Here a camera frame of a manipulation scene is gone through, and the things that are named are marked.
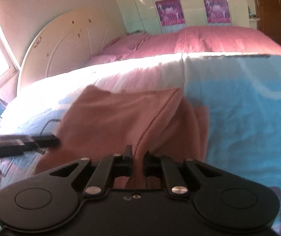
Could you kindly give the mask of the cream curved headboard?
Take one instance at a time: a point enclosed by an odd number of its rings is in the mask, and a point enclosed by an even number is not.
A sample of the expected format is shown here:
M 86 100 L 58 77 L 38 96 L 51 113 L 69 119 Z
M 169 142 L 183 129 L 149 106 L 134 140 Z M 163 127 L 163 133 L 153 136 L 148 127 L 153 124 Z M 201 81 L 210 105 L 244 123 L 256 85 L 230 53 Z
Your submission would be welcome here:
M 44 78 L 85 67 L 88 60 L 126 32 L 121 17 L 92 8 L 66 12 L 34 38 L 21 66 L 17 91 Z

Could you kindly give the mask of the pink bed cover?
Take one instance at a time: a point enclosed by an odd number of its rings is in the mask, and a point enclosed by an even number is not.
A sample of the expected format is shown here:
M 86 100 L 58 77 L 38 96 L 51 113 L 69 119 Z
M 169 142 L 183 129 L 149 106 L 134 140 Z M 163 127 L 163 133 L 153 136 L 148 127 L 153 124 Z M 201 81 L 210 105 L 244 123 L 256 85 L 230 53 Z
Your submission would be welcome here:
M 146 32 L 114 39 L 91 56 L 87 66 L 176 53 L 281 55 L 281 45 L 261 31 L 233 26 L 186 27 L 179 32 Z

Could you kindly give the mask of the purple poster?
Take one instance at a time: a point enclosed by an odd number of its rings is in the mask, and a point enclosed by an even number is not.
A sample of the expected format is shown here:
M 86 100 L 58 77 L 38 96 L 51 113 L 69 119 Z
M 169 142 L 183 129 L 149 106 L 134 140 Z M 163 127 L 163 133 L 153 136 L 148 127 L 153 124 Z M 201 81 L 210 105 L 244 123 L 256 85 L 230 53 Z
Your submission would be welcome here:
M 228 0 L 204 0 L 208 24 L 231 24 Z
M 162 27 L 185 24 L 180 0 L 156 1 L 155 5 Z

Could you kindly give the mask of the white corner shelf unit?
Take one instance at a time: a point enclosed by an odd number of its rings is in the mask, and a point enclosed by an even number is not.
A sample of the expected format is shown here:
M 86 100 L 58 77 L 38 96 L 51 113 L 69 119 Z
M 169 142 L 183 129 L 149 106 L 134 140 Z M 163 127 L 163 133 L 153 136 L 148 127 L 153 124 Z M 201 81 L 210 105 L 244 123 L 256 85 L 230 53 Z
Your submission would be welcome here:
M 247 0 L 250 28 L 257 29 L 260 18 L 257 16 L 256 0 Z

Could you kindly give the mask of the purple poster bottom right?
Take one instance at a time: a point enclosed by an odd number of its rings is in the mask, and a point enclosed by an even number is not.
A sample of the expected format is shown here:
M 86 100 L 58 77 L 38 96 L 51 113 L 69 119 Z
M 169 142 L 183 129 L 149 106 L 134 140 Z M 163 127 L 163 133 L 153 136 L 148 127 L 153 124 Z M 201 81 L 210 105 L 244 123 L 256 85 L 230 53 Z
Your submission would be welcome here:
M 204 0 L 208 24 L 231 24 L 228 0 Z

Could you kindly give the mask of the pink knit garment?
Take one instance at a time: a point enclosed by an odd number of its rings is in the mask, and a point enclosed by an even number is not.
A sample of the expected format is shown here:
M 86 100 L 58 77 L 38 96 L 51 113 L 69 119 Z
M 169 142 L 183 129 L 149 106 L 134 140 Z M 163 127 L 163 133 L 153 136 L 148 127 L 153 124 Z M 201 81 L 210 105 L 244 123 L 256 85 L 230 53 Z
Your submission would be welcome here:
M 115 186 L 153 187 L 154 182 L 144 178 L 144 155 L 204 161 L 208 123 L 208 108 L 191 105 L 179 88 L 112 93 L 88 86 L 39 104 L 15 100 L 0 117 L 1 135 L 54 133 L 61 144 L 43 155 L 0 159 L 0 187 L 80 158 L 99 161 L 123 154 L 127 146 L 132 148 L 133 172 Z

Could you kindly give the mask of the purple poster bottom left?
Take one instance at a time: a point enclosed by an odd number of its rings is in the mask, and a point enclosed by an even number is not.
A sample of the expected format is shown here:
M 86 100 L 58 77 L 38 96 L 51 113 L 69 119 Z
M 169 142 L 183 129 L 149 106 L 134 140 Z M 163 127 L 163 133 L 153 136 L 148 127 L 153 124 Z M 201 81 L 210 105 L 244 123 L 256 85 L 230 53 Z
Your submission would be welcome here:
M 156 1 L 155 5 L 162 27 L 185 24 L 180 0 Z

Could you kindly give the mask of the brown wooden door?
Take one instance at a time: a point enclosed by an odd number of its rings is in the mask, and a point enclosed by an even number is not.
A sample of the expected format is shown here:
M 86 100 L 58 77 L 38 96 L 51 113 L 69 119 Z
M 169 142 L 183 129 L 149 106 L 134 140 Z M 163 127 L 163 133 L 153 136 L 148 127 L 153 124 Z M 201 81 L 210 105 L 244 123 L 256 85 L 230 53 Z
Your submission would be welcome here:
M 281 45 L 281 0 L 256 0 L 258 30 Z

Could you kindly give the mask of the light blue patterned bedsheet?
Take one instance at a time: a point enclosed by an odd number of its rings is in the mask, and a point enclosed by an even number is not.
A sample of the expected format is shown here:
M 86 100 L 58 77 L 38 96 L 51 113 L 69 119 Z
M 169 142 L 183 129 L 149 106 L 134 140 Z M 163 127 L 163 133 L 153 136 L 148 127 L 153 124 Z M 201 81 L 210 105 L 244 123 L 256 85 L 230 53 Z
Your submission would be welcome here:
M 206 162 L 273 188 L 281 202 L 281 56 L 178 53 L 91 65 L 26 87 L 0 115 L 0 134 L 55 133 L 90 85 L 182 89 L 210 112 Z M 281 235 L 281 210 L 273 229 Z

